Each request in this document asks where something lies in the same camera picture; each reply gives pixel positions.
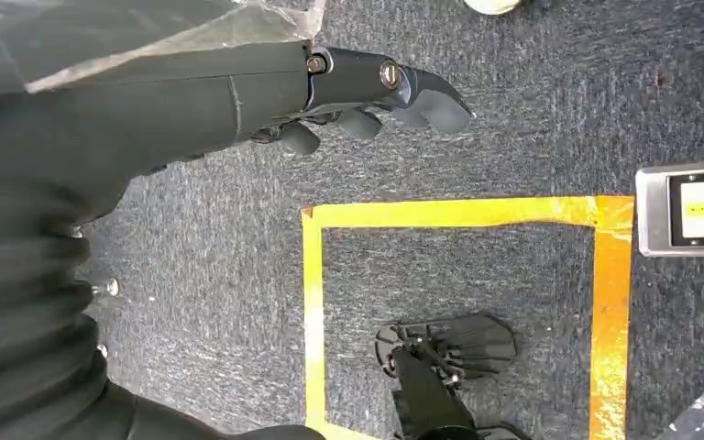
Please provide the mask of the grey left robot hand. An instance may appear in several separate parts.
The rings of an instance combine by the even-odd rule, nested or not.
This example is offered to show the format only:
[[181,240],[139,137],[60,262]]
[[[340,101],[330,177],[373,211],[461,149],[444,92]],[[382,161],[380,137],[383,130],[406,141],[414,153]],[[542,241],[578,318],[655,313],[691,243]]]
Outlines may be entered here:
[[434,73],[306,42],[148,56],[63,87],[0,94],[0,242],[61,235],[129,183],[249,140],[315,151],[311,125],[374,138],[377,110],[453,134],[472,117]]

